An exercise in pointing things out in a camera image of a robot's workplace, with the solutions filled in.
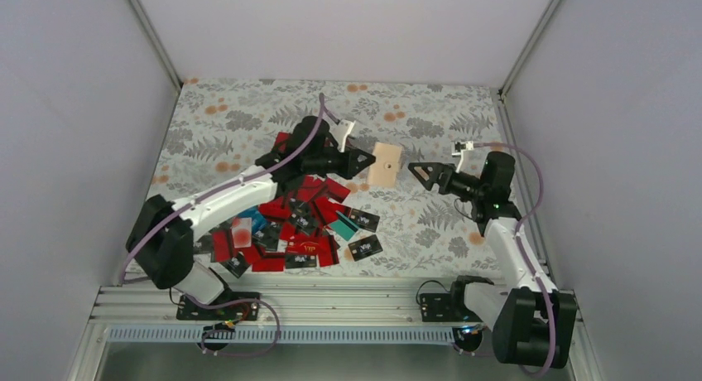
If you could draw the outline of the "beige leather card holder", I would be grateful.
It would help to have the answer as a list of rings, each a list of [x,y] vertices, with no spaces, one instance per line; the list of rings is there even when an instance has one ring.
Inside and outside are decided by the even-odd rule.
[[[394,188],[400,171],[402,147],[377,142],[373,149],[375,162],[368,168],[370,186]]]

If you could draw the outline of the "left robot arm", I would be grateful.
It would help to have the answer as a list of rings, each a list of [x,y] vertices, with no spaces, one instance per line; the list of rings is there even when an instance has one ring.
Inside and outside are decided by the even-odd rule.
[[[243,211],[298,190],[306,176],[350,180],[370,167],[375,156],[346,143],[351,130],[349,122],[331,127],[307,116],[235,177],[180,199],[147,199],[127,238],[126,261],[136,262],[157,288],[178,290],[197,302],[208,318],[224,316],[230,295],[214,271],[195,261],[195,243]]]

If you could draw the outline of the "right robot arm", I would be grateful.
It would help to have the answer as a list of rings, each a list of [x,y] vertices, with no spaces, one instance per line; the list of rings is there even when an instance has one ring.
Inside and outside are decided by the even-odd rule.
[[[532,367],[541,376],[567,365],[577,305],[551,281],[523,231],[525,216],[510,199],[515,165],[511,155],[490,152],[479,176],[439,162],[413,162],[408,169],[427,190],[436,187],[472,205],[469,219],[492,248],[506,284],[458,276],[444,294],[445,318],[486,326],[498,362]]]

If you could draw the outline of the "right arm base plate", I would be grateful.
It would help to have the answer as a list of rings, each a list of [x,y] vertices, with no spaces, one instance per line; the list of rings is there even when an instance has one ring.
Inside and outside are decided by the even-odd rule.
[[[455,304],[449,293],[421,293],[418,302],[425,323],[481,321],[474,312]]]

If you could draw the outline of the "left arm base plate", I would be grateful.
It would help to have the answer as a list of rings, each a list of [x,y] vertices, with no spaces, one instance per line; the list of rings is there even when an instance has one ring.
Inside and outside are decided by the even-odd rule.
[[[211,306],[221,305],[230,301],[238,301],[242,299],[260,299],[259,292],[225,292],[215,301],[210,303]],[[257,303],[244,302],[237,305],[230,305],[217,309],[205,309],[195,305],[189,298],[182,297],[179,301],[179,308],[176,311],[175,318],[178,321],[255,321],[258,317]]]

